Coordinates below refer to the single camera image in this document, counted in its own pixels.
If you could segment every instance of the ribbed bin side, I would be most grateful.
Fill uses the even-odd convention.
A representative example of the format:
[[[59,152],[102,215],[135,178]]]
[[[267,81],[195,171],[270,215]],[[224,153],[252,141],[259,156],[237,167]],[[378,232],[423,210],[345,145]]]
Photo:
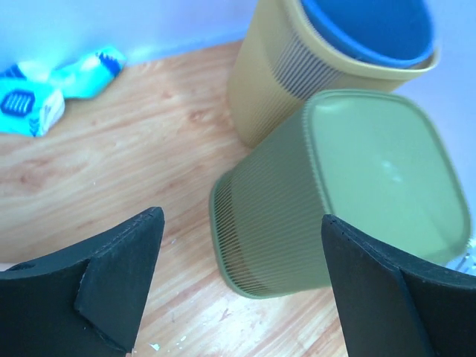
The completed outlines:
[[[212,231],[219,260],[245,296],[269,298],[330,284],[321,243],[325,212],[301,115],[279,126],[215,189]]]
[[[291,48],[293,41],[281,3],[259,1],[228,81],[231,116],[240,138],[250,147],[304,104],[276,78],[276,72],[283,70],[286,45]]]

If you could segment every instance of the wood grain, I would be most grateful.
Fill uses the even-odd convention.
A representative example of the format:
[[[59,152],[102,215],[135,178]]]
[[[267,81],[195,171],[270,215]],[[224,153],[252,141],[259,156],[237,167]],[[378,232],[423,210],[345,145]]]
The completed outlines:
[[[0,261],[42,256],[162,206],[134,357],[346,356],[330,289],[249,300],[219,275],[208,195],[248,153],[225,97],[238,49],[128,68],[97,99],[68,102],[44,138],[1,135]]]

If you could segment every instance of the white wall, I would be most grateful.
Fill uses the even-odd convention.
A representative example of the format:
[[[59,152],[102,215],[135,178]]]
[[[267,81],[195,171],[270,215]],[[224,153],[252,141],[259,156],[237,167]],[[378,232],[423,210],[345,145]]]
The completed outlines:
[[[257,0],[0,0],[0,68],[114,45],[130,62],[244,36]]]

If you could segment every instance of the trash can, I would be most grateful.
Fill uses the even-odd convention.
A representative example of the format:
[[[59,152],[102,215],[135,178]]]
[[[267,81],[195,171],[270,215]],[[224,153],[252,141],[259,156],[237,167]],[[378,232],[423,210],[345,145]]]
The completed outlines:
[[[316,32],[300,0],[259,0],[228,81],[231,117],[242,141],[255,147],[318,91],[393,91],[438,60],[436,49],[413,68],[358,61]]]
[[[249,298],[328,286],[328,213],[438,264],[463,253],[471,234],[430,120],[383,91],[316,94],[218,180],[210,221],[228,285]]]

